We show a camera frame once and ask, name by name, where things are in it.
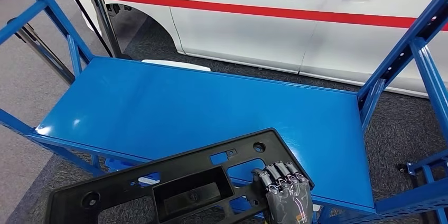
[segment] white car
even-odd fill
[[[90,0],[80,0],[97,24]],[[159,22],[179,53],[363,84],[431,0],[105,0]],[[447,84],[448,27],[430,50]],[[427,96],[412,61],[388,90]]]

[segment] black plastic part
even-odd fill
[[[230,150],[234,152],[231,158],[212,164],[210,156]],[[151,197],[155,204],[150,224],[181,223],[212,207],[224,210],[220,223],[235,223],[268,210],[266,191],[256,176],[251,184],[236,188],[227,173],[228,168],[257,158],[265,164],[293,162],[310,181],[311,189],[314,187],[277,131],[270,128],[54,190],[45,223],[97,223],[103,210],[143,196]],[[156,172],[160,174],[158,184],[138,183],[138,178]],[[242,196],[251,203],[251,209],[236,214],[230,201]]]

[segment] mounting hole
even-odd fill
[[[254,143],[254,149],[256,152],[262,153],[266,150],[266,146],[265,146],[265,144],[263,144],[261,142],[257,142],[257,143]]]
[[[92,208],[98,204],[99,198],[98,192],[91,191],[82,198],[81,205],[84,208]]]

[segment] rectangular opening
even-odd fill
[[[213,154],[212,156],[210,156],[210,160],[211,160],[211,163],[213,163],[213,165],[217,165],[217,164],[226,162],[228,160],[228,158],[227,158],[226,152],[222,152],[219,154]]]
[[[252,208],[246,196],[241,196],[239,198],[230,200],[230,205],[232,206],[235,214],[245,212]]]
[[[255,168],[264,169],[266,167],[262,159],[253,159],[245,163],[232,166],[227,169],[227,173],[232,179],[234,186],[241,187],[252,182],[252,170]]]
[[[154,185],[160,183],[160,173],[154,172],[145,176],[138,178],[138,184],[141,187],[146,187],[149,185]]]
[[[154,187],[160,222],[213,204],[233,194],[226,173],[220,166]]]

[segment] blue steel tube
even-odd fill
[[[448,140],[448,92],[446,86],[442,77],[440,77],[425,40],[416,38],[410,43],[410,49],[422,75],[423,83],[440,123],[443,137]]]

